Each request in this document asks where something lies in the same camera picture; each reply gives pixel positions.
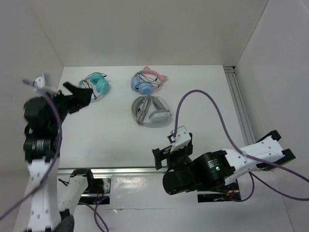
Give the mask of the teal cat-ear headphones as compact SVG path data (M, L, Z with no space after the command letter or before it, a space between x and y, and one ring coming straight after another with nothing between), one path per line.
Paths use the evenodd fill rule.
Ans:
M101 100L110 90L110 84L106 80L107 75L101 72L94 72L79 81L77 87L91 88L93 94L91 103Z

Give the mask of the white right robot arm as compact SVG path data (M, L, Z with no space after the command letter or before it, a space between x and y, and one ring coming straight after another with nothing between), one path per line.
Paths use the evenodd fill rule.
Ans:
M280 134L273 130L258 142L241 148L249 159L233 149L207 152L196 159L193 153L193 135L186 129L179 130L176 137L168 136L170 146L153 149L155 168L162 168L167 161L163 175L163 188L169 195L196 190L221 190L234 183L240 176L257 170L269 171L272 164L285 165L295 159L290 149L279 144Z

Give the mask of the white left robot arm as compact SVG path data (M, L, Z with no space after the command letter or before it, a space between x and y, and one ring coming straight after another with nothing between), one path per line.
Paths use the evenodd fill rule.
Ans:
M24 105L25 142L23 150L33 190L28 232L71 232L73 213L81 195L93 191L95 180L90 169L76 169L69 177L61 199L57 197L57 172L62 143L62 123L68 114L88 106L93 91L79 88L69 82L63 86L71 92L49 92L34 84L42 94Z

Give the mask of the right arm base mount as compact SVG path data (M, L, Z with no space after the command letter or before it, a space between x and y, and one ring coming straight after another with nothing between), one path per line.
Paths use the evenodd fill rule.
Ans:
M198 203L211 203L211 202L229 202L234 200L241 200L240 190L238 183L224 186L222 189L215 189L214 191L198 191Z

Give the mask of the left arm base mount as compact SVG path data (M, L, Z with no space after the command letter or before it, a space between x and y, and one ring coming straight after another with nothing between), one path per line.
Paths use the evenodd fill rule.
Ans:
M88 187L81 195L79 202L89 205L108 205L110 204L111 192L110 176L95 176Z

